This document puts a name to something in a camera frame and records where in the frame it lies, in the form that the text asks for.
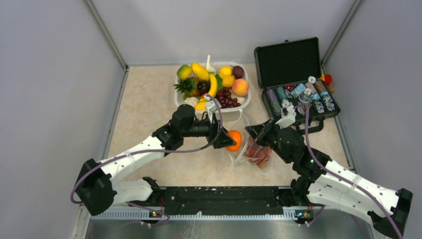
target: black case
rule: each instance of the black case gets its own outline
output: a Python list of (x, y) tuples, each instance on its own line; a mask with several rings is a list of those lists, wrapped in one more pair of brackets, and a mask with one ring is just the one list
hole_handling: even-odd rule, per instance
[[(284, 87), (285, 85), (291, 84), (305, 84), (308, 82), (309, 76), (314, 76), (317, 79), (321, 77), (321, 65), (319, 61), (319, 44), (318, 38), (310, 38), (300, 41), (286, 41), (285, 43), (260, 46), (255, 48), (255, 63), (256, 71), (258, 75), (258, 85), (264, 89), (261, 94), (262, 101), (267, 110), (268, 116), (279, 120), (280, 116), (276, 116), (269, 104), (270, 100), (266, 94), (267, 89), (273, 89), (274, 91), (278, 87)], [(340, 113), (340, 107), (335, 102), (331, 92), (328, 90), (325, 82), (322, 82), (327, 89), (329, 95), (333, 99), (335, 110), (329, 111), (325, 104), (324, 112), (318, 113), (314, 103), (310, 108), (309, 124), (312, 121), (319, 121), (319, 125), (309, 128), (309, 133), (321, 131), (324, 127), (324, 120), (326, 118), (334, 117)], [(276, 94), (277, 100), (280, 103), (281, 100)], [(294, 105), (300, 103), (298, 98), (289, 99)], [(296, 122), (294, 126), (300, 134), (305, 134), (303, 129), (299, 126), (305, 123), (305, 116), (297, 113)]]

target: pineapple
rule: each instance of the pineapple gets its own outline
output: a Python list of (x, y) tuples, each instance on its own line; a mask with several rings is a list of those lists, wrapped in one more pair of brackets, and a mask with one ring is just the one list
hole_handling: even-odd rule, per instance
[(198, 91), (198, 78), (189, 77), (185, 80), (177, 80), (177, 84), (174, 84), (174, 88), (177, 92), (181, 92), (182, 94), (185, 94), (185, 97), (196, 97), (199, 96)]

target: case lid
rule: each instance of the case lid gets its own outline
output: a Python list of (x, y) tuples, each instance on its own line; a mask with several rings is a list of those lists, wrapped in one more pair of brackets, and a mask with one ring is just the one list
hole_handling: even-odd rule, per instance
[(260, 46), (254, 51), (258, 85), (267, 88), (321, 77), (318, 38)]

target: peach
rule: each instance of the peach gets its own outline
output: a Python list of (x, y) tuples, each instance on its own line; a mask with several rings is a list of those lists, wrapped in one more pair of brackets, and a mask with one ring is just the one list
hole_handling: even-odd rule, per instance
[(231, 91), (237, 96), (244, 97), (248, 94), (249, 82), (245, 79), (237, 79), (231, 86)]

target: garlic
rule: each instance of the garlic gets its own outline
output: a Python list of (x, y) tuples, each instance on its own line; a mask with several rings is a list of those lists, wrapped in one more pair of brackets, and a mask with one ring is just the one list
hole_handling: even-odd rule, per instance
[(184, 104), (188, 104), (192, 107), (195, 107), (195, 105), (199, 102), (198, 98), (196, 97), (189, 97), (186, 98), (186, 100), (183, 101)]
[(235, 98), (237, 99), (237, 102), (239, 104), (241, 104), (241, 105), (246, 102), (246, 98), (245, 97), (236, 96)]

